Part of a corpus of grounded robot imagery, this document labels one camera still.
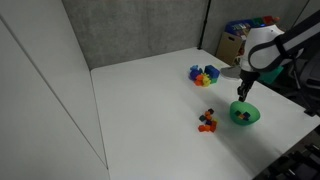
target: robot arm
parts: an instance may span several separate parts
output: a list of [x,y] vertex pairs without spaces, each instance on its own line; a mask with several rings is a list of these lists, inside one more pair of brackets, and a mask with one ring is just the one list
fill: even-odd
[[238,88],[239,101],[245,101],[260,72],[269,72],[279,65],[289,63],[317,37],[320,37],[320,11],[285,33],[276,25],[252,28],[240,62],[240,78],[243,81]]

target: white tabletop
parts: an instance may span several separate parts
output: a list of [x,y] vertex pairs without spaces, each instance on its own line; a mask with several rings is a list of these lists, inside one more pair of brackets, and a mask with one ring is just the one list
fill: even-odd
[[[111,180],[252,179],[320,123],[303,108],[255,83],[247,102],[261,119],[234,124],[229,106],[241,81],[219,77],[197,87],[192,65],[226,64],[196,48],[94,69]],[[215,133],[200,133],[198,118],[209,108]]]

